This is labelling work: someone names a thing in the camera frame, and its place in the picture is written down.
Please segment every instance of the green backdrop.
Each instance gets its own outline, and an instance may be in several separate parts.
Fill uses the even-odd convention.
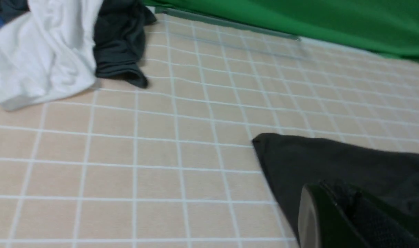
[[[145,0],[419,62],[419,0]]]

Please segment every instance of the tile floor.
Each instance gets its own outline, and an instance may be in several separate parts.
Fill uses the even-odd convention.
[[[158,18],[149,89],[0,108],[0,248],[294,248],[255,135],[419,152],[419,65]]]

